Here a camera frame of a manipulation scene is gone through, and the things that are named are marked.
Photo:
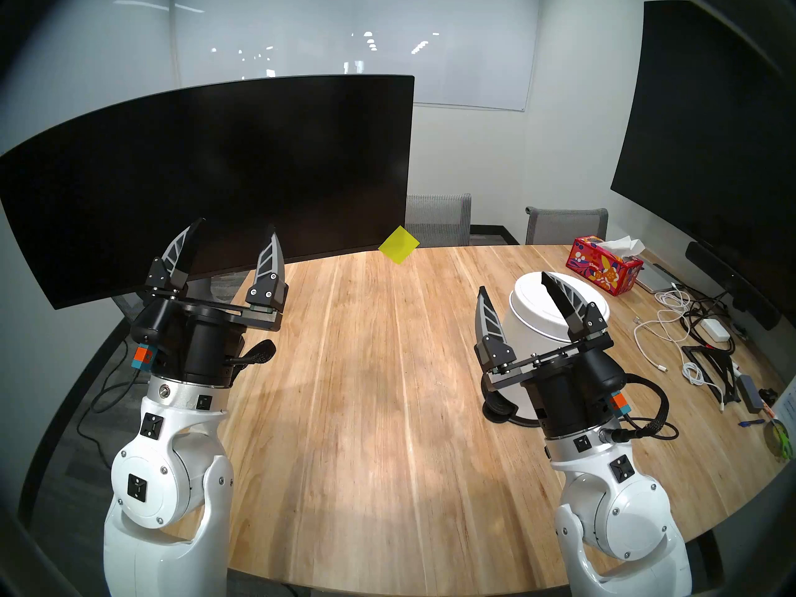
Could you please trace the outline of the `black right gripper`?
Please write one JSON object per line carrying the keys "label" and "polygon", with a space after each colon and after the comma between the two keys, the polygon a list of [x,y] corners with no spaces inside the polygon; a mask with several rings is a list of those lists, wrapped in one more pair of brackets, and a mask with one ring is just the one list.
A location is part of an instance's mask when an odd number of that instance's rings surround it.
{"label": "black right gripper", "polygon": [[[569,283],[542,271],[541,284],[567,324],[568,336],[582,341],[607,332],[594,301]],[[508,401],[502,389],[518,384],[536,412],[546,439],[561,439],[615,421],[610,397],[620,391],[620,365],[597,347],[559,350],[516,361],[486,287],[480,286],[474,312],[474,352],[483,391]]]}

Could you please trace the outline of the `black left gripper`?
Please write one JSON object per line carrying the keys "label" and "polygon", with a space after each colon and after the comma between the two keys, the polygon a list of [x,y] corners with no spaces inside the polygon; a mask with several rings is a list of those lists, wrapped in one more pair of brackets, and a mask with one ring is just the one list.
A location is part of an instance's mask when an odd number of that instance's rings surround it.
{"label": "black left gripper", "polygon": [[154,377],[185,384],[230,388],[249,365],[265,364],[276,353],[264,340],[243,354],[249,328],[281,328],[289,286],[285,262],[273,224],[256,263],[248,307],[188,298],[188,277],[198,251],[199,217],[170,242],[150,265],[144,283],[146,299],[146,367]]}

